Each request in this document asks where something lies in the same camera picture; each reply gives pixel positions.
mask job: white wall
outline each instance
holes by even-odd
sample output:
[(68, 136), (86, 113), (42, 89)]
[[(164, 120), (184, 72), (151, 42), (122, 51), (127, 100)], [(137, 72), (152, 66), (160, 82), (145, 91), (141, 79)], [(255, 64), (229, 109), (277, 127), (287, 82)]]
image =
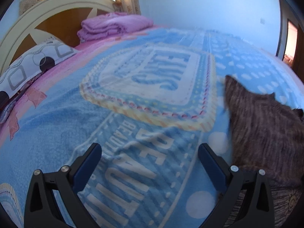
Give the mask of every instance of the white wall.
[(142, 15), (155, 24), (216, 29), (240, 36), (276, 54), (280, 36), (279, 0), (139, 0)]

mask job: blue blanket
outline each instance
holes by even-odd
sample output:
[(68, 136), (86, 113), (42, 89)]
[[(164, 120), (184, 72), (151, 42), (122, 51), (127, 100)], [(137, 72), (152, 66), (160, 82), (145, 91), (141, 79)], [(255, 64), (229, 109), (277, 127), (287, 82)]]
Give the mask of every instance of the blue blanket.
[(97, 142), (102, 159), (78, 195), (101, 227), (199, 227), (217, 193), (198, 146), (207, 142), (229, 164), (232, 158), (227, 74), (252, 92), (304, 107), (291, 77), (242, 40), (157, 29), (99, 54), (27, 111), (0, 148), (0, 202), (23, 227), (33, 171), (71, 165)]

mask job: pillow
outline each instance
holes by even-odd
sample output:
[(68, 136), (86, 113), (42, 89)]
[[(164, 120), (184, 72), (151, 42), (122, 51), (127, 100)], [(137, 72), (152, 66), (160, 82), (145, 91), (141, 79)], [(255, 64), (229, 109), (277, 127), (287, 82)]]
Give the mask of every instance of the pillow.
[(37, 74), (34, 78), (30, 79), (28, 82), (24, 84), (23, 87), (6, 103), (3, 105), (3, 108), (0, 109), (0, 125), (5, 123), (10, 116), (15, 104), (22, 97), (22, 95), (26, 92), (26, 90), (46, 71)]
[(27, 81), (77, 52), (76, 49), (57, 39), (50, 39), (23, 53), (0, 78), (0, 109)]

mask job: folded pink blanket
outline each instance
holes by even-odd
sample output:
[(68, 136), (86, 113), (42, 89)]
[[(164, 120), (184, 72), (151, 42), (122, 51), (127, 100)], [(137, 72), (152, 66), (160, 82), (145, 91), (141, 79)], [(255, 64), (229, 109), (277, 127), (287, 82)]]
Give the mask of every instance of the folded pink blanket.
[(82, 29), (78, 31), (77, 35), (81, 42), (85, 42), (132, 33), (152, 26), (153, 20), (141, 15), (109, 13), (84, 20)]

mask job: brown knit fabric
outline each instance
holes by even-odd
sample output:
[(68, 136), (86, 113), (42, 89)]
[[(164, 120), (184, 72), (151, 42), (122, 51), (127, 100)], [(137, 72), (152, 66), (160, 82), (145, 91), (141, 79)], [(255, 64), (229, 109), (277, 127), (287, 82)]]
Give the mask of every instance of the brown knit fabric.
[[(239, 198), (227, 219), (224, 228), (229, 227), (234, 223), (235, 218), (241, 208), (242, 202), (245, 197), (245, 190), (242, 190), (239, 194)], [(300, 188), (282, 188), (273, 187), (271, 188), (271, 194), (273, 198), (273, 205), (275, 208), (275, 228), (281, 227), (287, 217), (291, 214), (292, 210), (296, 206), (298, 200), (303, 193)]]
[(225, 99), (233, 164), (250, 171), (264, 169), (275, 186), (301, 186), (304, 125), (298, 112), (277, 102), (274, 93), (251, 93), (230, 76), (225, 78)]

